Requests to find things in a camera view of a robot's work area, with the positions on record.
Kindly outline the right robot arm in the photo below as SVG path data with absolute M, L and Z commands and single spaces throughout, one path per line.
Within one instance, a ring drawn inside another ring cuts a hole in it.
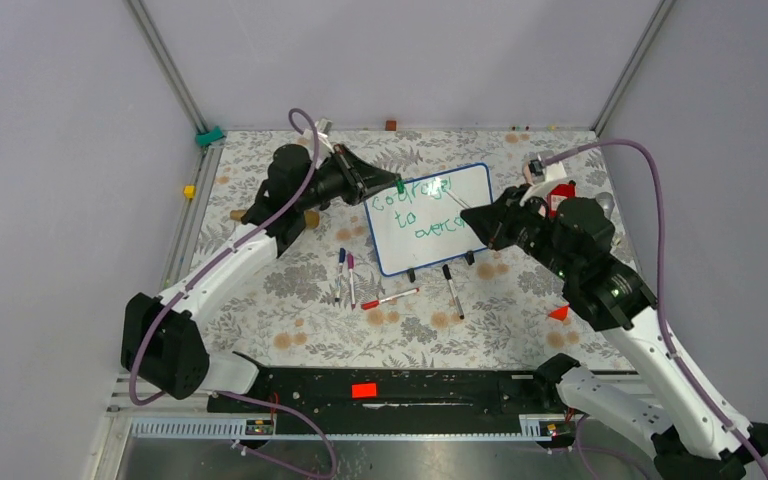
M 492 250 L 516 246 L 562 280 L 571 310 L 633 366 L 653 403 L 599 383 L 576 359 L 558 354 L 535 373 L 535 402 L 581 411 L 636 443 L 665 479 L 740 479 L 749 464 L 768 475 L 768 424 L 752 422 L 717 391 L 682 348 L 657 298 L 611 251 L 613 223 L 590 198 L 555 212 L 509 189 L 466 209 L 463 221 Z

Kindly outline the blue framed whiteboard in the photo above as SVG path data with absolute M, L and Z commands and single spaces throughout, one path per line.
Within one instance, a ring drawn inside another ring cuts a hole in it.
M 485 248 L 446 194 L 472 207 L 493 201 L 490 170 L 473 163 L 406 181 L 405 192 L 384 190 L 364 202 L 380 272 L 392 277 Z

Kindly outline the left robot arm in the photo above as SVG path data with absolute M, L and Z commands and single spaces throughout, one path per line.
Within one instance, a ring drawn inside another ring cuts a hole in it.
M 297 144 L 277 148 L 254 196 L 231 236 L 177 283 L 150 296 L 138 293 L 126 305 L 120 361 L 129 373 L 128 395 L 137 406 L 164 395 L 230 392 L 248 411 L 269 401 L 270 385 L 260 365 L 239 353 L 210 353 L 202 337 L 235 291 L 279 259 L 307 227 L 306 213 L 334 200 L 354 206 L 402 177 L 376 167 L 343 144 L 326 154 Z

